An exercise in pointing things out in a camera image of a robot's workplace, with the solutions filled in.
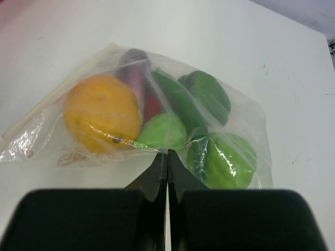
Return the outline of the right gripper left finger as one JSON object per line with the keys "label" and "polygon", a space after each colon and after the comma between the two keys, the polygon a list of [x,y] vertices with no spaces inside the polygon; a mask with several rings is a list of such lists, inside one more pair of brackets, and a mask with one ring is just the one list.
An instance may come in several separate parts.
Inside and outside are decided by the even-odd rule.
{"label": "right gripper left finger", "polygon": [[167,155],[125,188],[38,189],[19,202],[3,250],[165,250]]}

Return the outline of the clear zip top bag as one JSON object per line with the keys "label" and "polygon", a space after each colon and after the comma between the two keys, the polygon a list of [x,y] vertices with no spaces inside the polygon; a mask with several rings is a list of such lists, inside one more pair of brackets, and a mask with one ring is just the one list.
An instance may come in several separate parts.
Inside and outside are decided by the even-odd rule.
{"label": "clear zip top bag", "polygon": [[174,150],[214,189],[273,186],[263,109],[212,75],[112,44],[74,72],[1,138],[1,164],[134,179]]}

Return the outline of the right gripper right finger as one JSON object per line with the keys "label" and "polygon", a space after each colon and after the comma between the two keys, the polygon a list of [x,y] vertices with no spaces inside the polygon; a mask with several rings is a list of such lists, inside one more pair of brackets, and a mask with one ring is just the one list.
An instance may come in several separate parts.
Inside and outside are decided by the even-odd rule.
{"label": "right gripper right finger", "polygon": [[173,150],[167,155],[172,250],[326,250],[298,193],[209,189]]}

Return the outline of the yellow fake lemon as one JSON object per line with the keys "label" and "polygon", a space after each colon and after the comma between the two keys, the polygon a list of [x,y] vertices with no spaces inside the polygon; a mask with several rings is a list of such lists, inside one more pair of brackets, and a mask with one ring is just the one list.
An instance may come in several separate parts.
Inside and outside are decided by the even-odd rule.
{"label": "yellow fake lemon", "polygon": [[92,154],[122,149],[141,129],[133,91],[109,75],[93,75],[78,82],[63,104],[68,133]]}

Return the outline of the light green fake guava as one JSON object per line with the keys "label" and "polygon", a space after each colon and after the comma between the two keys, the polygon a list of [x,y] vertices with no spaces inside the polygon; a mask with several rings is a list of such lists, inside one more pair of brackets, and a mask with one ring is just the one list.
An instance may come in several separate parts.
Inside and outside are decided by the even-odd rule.
{"label": "light green fake guava", "polygon": [[209,133],[191,143],[187,169],[211,189],[246,189],[257,169],[253,147],[233,133]]}

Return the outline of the dark green fake cucumber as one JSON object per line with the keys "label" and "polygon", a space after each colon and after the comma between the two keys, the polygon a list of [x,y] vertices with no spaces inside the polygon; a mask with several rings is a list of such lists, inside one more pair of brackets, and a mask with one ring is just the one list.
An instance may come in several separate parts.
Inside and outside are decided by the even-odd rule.
{"label": "dark green fake cucumber", "polygon": [[175,78],[157,68],[151,72],[154,81],[166,96],[174,112],[184,123],[188,135],[207,136],[208,128],[190,93]]}

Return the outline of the red fake chili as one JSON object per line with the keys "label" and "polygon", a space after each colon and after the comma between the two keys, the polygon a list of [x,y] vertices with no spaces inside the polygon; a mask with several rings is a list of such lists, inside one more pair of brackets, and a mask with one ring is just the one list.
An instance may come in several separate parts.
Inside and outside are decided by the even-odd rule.
{"label": "red fake chili", "polygon": [[143,121],[147,123],[162,111],[161,101],[149,81],[144,85]]}

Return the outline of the purple fake eggplant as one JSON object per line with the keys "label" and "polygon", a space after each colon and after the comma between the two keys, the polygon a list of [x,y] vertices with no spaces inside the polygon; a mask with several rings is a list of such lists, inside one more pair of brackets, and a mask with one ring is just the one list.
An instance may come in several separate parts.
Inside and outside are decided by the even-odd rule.
{"label": "purple fake eggplant", "polygon": [[140,109],[144,107],[146,74],[150,68],[147,54],[139,49],[130,49],[119,60],[116,77],[134,92]]}

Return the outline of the dark green fake pepper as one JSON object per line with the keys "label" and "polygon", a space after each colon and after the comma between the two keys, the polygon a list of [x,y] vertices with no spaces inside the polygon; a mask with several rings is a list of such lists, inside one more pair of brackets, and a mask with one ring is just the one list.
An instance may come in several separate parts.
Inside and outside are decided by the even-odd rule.
{"label": "dark green fake pepper", "polygon": [[215,77],[196,70],[182,75],[177,80],[222,126],[227,124],[231,112],[231,102]]}

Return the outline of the light green fake lime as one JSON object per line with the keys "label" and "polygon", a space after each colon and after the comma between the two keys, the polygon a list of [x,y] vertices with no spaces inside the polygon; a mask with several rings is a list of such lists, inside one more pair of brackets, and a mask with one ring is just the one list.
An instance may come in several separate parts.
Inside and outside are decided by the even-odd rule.
{"label": "light green fake lime", "polygon": [[187,131],[181,119],[172,113],[152,117],[134,140],[137,149],[182,149],[187,142]]}

